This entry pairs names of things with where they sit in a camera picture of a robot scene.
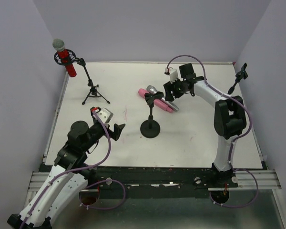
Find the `silver microphone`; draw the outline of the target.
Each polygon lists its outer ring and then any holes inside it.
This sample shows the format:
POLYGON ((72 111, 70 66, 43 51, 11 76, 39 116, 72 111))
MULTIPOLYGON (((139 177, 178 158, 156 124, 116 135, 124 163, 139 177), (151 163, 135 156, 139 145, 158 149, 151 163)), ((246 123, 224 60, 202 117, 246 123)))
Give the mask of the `silver microphone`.
MULTIPOLYGON (((152 86, 152 85, 147 86, 146 90, 147 90, 147 92, 149 92, 151 94, 155 94, 155 93, 158 92, 158 90, 154 86, 152 86)), ((166 101, 165 97, 161 98, 160 100, 162 102, 164 102, 165 104, 169 105, 174 110, 174 112, 178 112, 179 111, 179 108, 173 102, 166 101)))

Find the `pink microphone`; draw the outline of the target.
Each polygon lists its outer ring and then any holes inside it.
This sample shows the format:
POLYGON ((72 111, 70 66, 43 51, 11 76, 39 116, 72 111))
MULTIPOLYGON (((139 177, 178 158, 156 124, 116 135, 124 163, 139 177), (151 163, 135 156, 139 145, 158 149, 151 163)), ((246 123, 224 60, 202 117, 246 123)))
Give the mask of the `pink microphone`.
MULTIPOLYGON (((138 91, 138 94, 140 95, 140 97, 145 98, 145 94, 148 93, 145 89, 141 88, 138 91)), ((161 100, 155 100, 154 104, 159 107, 160 109, 167 111, 169 113, 173 113, 174 110, 167 104, 165 104, 164 102, 162 102, 161 100)))

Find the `black round-base stand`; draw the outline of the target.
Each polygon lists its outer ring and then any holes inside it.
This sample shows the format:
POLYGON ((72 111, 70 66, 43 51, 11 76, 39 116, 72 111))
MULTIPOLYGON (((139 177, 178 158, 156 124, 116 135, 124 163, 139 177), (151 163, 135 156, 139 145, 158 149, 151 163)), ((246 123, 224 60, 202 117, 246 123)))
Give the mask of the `black round-base stand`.
POLYGON ((142 122, 140 126, 141 134, 146 138, 155 138, 159 135, 161 128, 157 121, 153 119, 153 108, 156 99, 161 99, 163 92, 157 92, 155 94, 145 93, 144 98, 147 105, 150 108, 148 119, 142 122))
POLYGON ((229 95, 231 95, 234 92, 236 85, 238 83, 240 83, 241 80, 245 80, 245 79, 248 78, 248 74, 246 72, 246 68, 247 68, 247 63, 244 63, 244 65, 241 67, 240 71, 238 73, 236 73, 236 75, 235 75, 235 82, 228 90, 228 94, 229 95))

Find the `red glitter microphone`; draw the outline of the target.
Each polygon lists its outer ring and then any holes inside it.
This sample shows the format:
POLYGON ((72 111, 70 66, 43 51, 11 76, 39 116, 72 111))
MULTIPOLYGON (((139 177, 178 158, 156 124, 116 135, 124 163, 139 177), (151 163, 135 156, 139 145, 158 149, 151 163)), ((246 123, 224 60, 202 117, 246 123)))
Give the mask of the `red glitter microphone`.
POLYGON ((75 77, 77 73, 72 64, 69 51, 65 48, 64 41, 61 39, 54 39, 52 42, 52 46, 56 50, 56 53, 54 55, 56 63, 64 66, 70 77, 75 77))

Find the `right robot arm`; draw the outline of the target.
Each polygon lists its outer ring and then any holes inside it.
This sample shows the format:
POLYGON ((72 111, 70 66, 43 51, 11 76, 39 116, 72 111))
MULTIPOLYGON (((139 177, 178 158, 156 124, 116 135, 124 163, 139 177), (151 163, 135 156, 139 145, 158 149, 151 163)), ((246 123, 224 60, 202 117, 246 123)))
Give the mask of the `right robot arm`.
POLYGON ((180 66, 179 70, 166 67, 164 74, 170 78, 163 85, 166 101, 172 102, 190 93, 191 96, 201 97, 214 108, 218 146, 212 170, 215 172, 215 181, 227 181, 233 176, 234 144, 246 127, 243 99, 240 96, 230 97, 213 87, 205 76, 197 76, 191 63, 180 66))

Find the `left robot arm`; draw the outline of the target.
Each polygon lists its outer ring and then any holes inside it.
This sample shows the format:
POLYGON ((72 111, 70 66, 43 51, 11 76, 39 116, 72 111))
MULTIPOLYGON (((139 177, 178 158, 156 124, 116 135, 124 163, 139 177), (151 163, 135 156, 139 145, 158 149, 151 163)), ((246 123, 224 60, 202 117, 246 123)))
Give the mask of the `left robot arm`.
POLYGON ((103 136, 108 141, 118 140, 124 128, 124 124, 115 124, 114 130, 110 130, 97 119, 92 126, 85 121, 74 122, 41 188, 7 223, 13 229, 51 229, 63 209, 94 178, 94 167, 85 164, 88 150, 103 136))

